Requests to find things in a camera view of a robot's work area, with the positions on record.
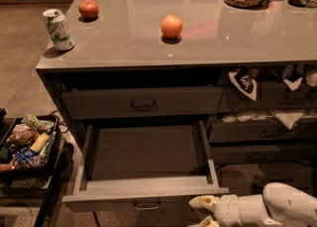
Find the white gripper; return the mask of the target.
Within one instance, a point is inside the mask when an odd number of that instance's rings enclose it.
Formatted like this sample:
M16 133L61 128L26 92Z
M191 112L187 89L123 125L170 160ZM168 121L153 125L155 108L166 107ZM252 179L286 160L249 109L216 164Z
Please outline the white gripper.
M274 224L270 219L261 195L237 196L213 195L196 196L189 201L192 208L205 208L214 212L197 224L187 227L269 227Z

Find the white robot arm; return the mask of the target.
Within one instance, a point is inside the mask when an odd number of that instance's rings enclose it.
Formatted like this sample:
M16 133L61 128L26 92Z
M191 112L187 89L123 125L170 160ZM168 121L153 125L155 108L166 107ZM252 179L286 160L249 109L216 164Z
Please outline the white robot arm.
M201 195L189 205L213 213L191 227L317 227L317 198L280 182L262 194Z

